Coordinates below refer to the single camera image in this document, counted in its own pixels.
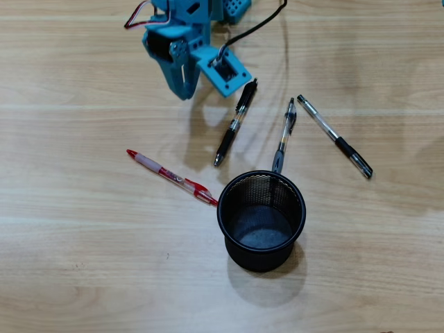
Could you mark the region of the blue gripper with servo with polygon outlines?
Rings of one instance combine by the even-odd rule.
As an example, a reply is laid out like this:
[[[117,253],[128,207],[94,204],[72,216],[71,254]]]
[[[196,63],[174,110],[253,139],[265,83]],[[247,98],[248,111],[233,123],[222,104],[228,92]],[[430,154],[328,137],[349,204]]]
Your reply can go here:
[[[198,84],[200,67],[193,52],[211,41],[211,24],[169,23],[147,26],[143,39],[148,54],[161,61],[171,91],[190,99]]]

